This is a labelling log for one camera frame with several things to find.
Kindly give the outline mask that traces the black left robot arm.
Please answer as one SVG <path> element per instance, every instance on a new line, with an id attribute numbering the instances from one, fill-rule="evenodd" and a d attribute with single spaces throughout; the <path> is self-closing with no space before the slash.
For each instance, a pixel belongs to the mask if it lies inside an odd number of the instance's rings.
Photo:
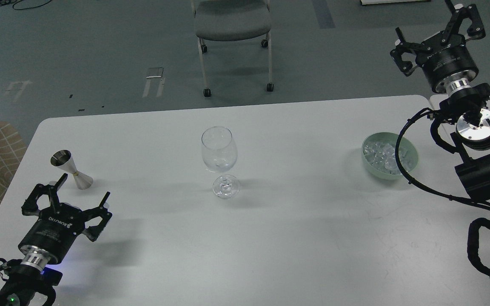
<path id="1" fill-rule="evenodd" d="M 0 258 L 0 306 L 27 306 L 36 294 L 46 297 L 45 306 L 52 306 L 63 276 L 52 266 L 62 263 L 79 235 L 95 242 L 110 221 L 110 192 L 88 210 L 62 203 L 58 190 L 67 178 L 63 174 L 55 183 L 37 184 L 24 201 L 22 215 L 37 220 L 18 245 L 23 258 Z"/>

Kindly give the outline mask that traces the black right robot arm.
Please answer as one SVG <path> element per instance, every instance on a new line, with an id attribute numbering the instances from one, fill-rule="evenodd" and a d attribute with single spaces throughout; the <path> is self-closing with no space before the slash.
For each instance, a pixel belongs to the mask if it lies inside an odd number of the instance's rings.
<path id="1" fill-rule="evenodd" d="M 468 41 L 483 39 L 486 31 L 475 4 L 455 5 L 450 0 L 445 4 L 451 14 L 445 29 L 422 42 L 406 41 L 401 29 L 395 29 L 397 41 L 390 56 L 398 69 L 405 76 L 412 75 L 416 68 L 422 69 L 432 92 L 447 95 L 437 110 L 424 108 L 407 120 L 396 140 L 396 165 L 408 183 L 421 190 L 490 211 L 490 85 L 471 85 L 479 69 L 466 46 Z M 432 120 L 430 135 L 434 143 L 461 157 L 455 173 L 468 198 L 441 193 L 420 183 L 401 163 L 403 136 L 424 116 Z M 490 268 L 479 256 L 481 228 L 490 230 L 490 220 L 478 218 L 469 225 L 468 260 L 477 271 L 490 277 Z"/>

